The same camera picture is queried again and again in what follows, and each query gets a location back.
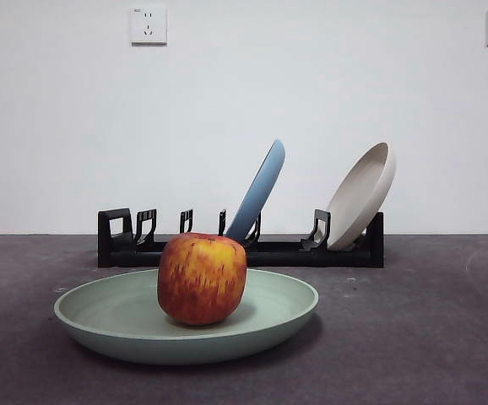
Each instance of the green plate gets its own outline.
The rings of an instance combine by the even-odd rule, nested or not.
[[[187,327],[158,305],[157,270],[83,284],[62,295],[54,311],[72,338],[115,359],[155,365],[193,365],[237,359],[294,335],[318,301],[308,283],[247,270],[238,308],[224,321]]]

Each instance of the dish rack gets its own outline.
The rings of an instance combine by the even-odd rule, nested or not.
[[[225,231],[226,211],[220,211],[218,235]],[[111,234],[111,221],[122,219],[122,233]],[[133,235],[129,208],[98,212],[98,267],[157,267],[167,241],[173,235],[155,235],[157,210],[137,213],[137,232]],[[305,236],[266,235],[261,237],[261,214],[242,245],[249,267],[383,267],[383,214],[376,213],[365,232],[343,251],[327,249],[331,215],[316,209],[313,229]],[[143,225],[151,221],[143,235]],[[324,224],[325,234],[319,231]],[[180,213],[180,233],[191,232],[193,210]]]

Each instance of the red apple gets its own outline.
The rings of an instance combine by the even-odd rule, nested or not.
[[[184,233],[161,254],[158,302],[188,325],[225,319],[240,304],[246,284],[244,248],[224,236]]]

